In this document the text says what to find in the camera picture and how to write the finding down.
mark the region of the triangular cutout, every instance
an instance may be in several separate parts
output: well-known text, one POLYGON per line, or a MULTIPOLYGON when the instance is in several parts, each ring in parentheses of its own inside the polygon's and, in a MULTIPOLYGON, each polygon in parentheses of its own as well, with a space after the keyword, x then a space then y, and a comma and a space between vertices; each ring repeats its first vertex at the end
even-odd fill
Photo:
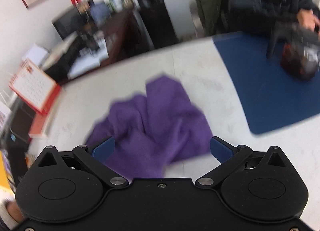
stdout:
POLYGON ((283 160, 281 159, 281 157, 277 153, 273 153, 271 155, 271 158, 268 162, 268 165, 285 167, 283 160))
POLYGON ((39 167, 51 166, 56 164, 57 162, 53 157, 53 154, 47 152, 46 155, 42 158, 41 162, 39 163, 39 167))

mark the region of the person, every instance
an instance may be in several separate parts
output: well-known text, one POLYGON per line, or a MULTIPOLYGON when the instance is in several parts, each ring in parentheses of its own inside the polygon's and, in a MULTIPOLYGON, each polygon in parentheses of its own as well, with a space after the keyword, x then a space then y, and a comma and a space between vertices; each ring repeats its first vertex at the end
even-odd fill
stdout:
POLYGON ((4 200, 0 204, 0 231, 14 229, 24 219, 15 200, 4 200))
POLYGON ((296 22, 314 31, 320 10, 312 0, 229 0, 229 26, 233 31, 269 36, 277 21, 296 22))

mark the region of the man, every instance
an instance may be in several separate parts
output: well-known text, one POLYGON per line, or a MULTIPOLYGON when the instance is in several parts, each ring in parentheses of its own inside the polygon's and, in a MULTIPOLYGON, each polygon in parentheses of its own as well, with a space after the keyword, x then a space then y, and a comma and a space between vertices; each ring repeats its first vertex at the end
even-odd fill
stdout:
POLYGON ((312 0, 229 0, 233 31, 270 35, 275 23, 298 22, 311 31, 320 25, 320 10, 312 0))

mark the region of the white table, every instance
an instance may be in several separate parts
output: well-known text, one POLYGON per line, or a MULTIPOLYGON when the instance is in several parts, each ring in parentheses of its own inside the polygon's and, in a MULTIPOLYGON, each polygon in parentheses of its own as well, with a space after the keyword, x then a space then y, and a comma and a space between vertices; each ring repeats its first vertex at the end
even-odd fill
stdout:
MULTIPOLYGON (((320 228, 320 116, 263 135, 253 135, 226 67, 212 39, 202 39, 153 51, 109 66, 65 87, 48 139, 34 140, 30 152, 39 154, 47 145, 70 151, 82 144, 92 125, 104 118, 115 99, 145 93, 145 82, 161 74, 179 79, 191 101, 203 110, 214 135, 254 151, 282 148, 309 190, 301 217, 320 228)), ((175 163, 165 177, 192 177, 193 181, 219 165, 212 155, 175 163)))

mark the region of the desk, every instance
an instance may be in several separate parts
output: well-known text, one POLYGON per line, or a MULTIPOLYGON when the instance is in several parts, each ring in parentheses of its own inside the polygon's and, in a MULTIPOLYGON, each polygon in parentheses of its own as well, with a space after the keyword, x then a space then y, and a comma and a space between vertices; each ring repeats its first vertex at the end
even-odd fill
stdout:
POLYGON ((91 69, 76 78, 65 79, 59 84, 64 85, 118 61, 147 52, 148 41, 137 24, 134 12, 134 9, 125 9, 116 13, 101 27, 106 42, 112 35, 115 37, 112 38, 111 48, 108 50, 109 58, 103 60, 100 67, 91 69))
MULTIPOLYGON (((48 139, 34 140, 29 150, 39 154, 47 145, 71 151, 82 144, 95 121, 108 114, 115 99, 145 93, 145 81, 163 73, 179 79, 190 100, 206 115, 214 135, 254 151, 282 148, 309 190, 301 219, 320 228, 320 115, 263 135, 253 135, 228 71, 211 38, 149 52, 101 69, 65 86, 65 96, 48 139)), ((212 155, 170 165, 165 177, 192 177, 193 181, 218 166, 212 155)))

